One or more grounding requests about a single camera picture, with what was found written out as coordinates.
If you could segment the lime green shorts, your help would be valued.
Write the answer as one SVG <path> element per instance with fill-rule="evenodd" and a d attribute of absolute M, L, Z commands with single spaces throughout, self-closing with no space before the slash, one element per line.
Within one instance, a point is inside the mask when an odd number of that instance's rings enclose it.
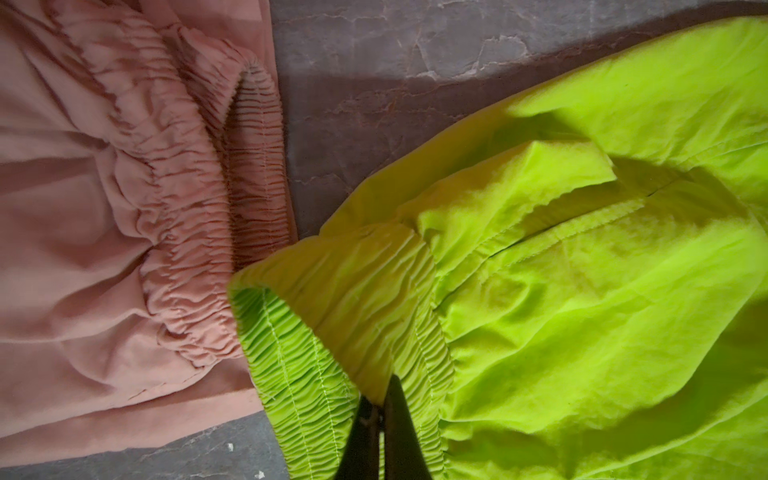
<path fill-rule="evenodd" d="M 232 279 L 294 479 L 392 377 L 430 479 L 767 475 L 767 20 L 497 102 Z"/>

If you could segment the pink shorts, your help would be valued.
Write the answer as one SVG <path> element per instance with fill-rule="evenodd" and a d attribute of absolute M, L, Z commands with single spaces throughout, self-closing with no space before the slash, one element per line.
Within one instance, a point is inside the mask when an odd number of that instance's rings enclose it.
<path fill-rule="evenodd" d="M 227 300 L 294 242 L 265 1 L 1 5 L 1 463 L 262 408 Z"/>

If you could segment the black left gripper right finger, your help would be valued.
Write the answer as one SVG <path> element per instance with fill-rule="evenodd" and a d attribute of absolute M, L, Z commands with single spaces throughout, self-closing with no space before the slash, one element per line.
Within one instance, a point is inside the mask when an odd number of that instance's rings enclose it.
<path fill-rule="evenodd" d="M 401 380 L 396 375 L 389 381 L 384 401 L 383 436 L 386 480 L 431 479 Z"/>

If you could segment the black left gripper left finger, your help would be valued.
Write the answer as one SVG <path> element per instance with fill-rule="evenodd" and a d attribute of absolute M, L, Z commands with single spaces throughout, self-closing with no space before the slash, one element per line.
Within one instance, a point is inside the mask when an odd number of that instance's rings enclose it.
<path fill-rule="evenodd" d="M 366 397 L 361 396 L 334 479 L 377 480 L 379 478 L 380 434 L 380 409 Z"/>

